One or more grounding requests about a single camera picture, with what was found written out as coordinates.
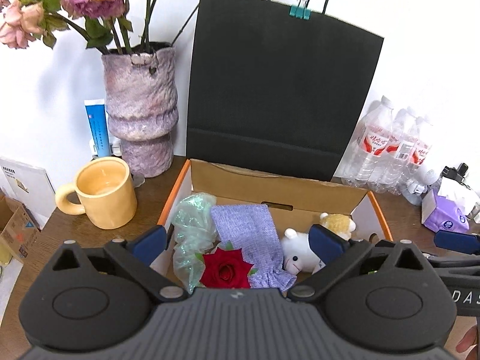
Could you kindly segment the right hand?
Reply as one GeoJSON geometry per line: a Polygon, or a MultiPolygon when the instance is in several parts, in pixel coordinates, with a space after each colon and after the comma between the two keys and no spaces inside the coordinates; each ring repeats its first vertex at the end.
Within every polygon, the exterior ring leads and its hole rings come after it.
{"type": "Polygon", "coordinates": [[[465,353],[465,351],[469,350],[469,353],[466,359],[478,359],[478,351],[479,351],[479,325],[476,324],[461,338],[461,340],[456,345],[456,352],[457,353],[465,353]]]}

